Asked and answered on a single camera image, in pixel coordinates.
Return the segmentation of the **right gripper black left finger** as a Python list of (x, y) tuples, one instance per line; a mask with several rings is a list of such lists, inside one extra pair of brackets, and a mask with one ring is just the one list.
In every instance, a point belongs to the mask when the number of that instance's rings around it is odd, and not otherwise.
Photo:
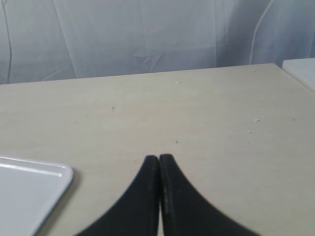
[(127, 190), (79, 236), (156, 236), (159, 223), (160, 166), (149, 155)]

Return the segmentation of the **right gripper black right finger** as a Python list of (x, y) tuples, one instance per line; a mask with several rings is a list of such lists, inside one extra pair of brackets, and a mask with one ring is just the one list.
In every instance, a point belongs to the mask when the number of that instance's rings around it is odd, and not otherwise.
[(165, 236), (247, 236), (249, 230), (211, 205), (188, 181), (174, 157), (159, 157)]

